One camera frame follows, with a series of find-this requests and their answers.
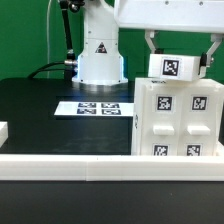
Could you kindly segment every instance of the cable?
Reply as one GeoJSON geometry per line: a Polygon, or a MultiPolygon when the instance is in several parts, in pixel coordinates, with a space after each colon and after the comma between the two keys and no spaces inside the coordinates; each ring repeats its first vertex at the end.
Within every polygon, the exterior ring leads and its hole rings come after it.
{"type": "Polygon", "coordinates": [[[50,15],[51,15],[51,6],[52,0],[49,0],[48,8],[47,8],[47,63],[50,63],[51,57],[51,45],[50,45],[50,15]]]}
{"type": "Polygon", "coordinates": [[[32,72],[31,74],[29,74],[27,76],[27,78],[32,79],[40,71],[46,71],[46,68],[49,68],[49,67],[52,67],[52,66],[55,66],[55,65],[62,65],[62,64],[64,65],[63,61],[57,61],[57,62],[52,62],[52,63],[46,64],[46,65],[40,67],[39,69],[37,69],[36,71],[32,72]]]}

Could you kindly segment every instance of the black cable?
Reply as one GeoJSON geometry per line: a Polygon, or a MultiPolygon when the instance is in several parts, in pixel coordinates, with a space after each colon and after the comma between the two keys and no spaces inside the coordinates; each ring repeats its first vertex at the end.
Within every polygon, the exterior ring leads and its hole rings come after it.
{"type": "Polygon", "coordinates": [[[56,61],[56,62],[52,62],[52,63],[49,63],[49,64],[46,64],[40,68],[38,68],[36,71],[32,72],[31,74],[29,74],[27,76],[28,79],[32,79],[37,73],[39,73],[40,71],[44,70],[45,68],[49,68],[51,66],[55,66],[55,65],[62,65],[64,64],[63,61],[56,61]]]}
{"type": "Polygon", "coordinates": [[[54,72],[54,71],[73,71],[72,69],[62,69],[62,68],[53,68],[53,69],[42,69],[42,70],[37,70],[36,75],[40,72],[54,72]]]}

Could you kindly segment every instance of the white border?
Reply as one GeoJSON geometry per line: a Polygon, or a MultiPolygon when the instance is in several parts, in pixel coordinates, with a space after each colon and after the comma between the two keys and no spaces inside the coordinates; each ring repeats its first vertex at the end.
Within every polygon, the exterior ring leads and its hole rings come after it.
{"type": "Polygon", "coordinates": [[[220,157],[1,155],[0,180],[224,181],[220,157]]]}

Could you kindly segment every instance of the stacked white blocks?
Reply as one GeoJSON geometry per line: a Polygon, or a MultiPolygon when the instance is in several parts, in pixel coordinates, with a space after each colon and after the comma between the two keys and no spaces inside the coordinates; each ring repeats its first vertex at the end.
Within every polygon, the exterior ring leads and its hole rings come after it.
{"type": "Polygon", "coordinates": [[[136,79],[132,155],[215,155],[223,85],[136,79]]]}
{"type": "Polygon", "coordinates": [[[7,122],[0,122],[0,147],[8,138],[8,124],[7,122]]]}

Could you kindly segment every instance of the white block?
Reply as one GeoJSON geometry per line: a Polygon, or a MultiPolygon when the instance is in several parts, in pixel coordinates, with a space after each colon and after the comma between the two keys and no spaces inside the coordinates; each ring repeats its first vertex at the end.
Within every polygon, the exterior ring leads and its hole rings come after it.
{"type": "Polygon", "coordinates": [[[155,135],[174,135],[174,128],[172,126],[155,125],[153,132],[155,135]]]}
{"type": "Polygon", "coordinates": [[[188,126],[187,131],[190,135],[210,135],[211,130],[206,126],[188,126]]]}
{"type": "Polygon", "coordinates": [[[8,123],[0,122],[0,147],[8,138],[8,123]]]}
{"type": "Polygon", "coordinates": [[[193,81],[205,76],[200,74],[200,57],[151,54],[149,77],[193,81]]]}
{"type": "Polygon", "coordinates": [[[137,78],[132,155],[215,155],[223,93],[223,85],[209,79],[137,78]]]}

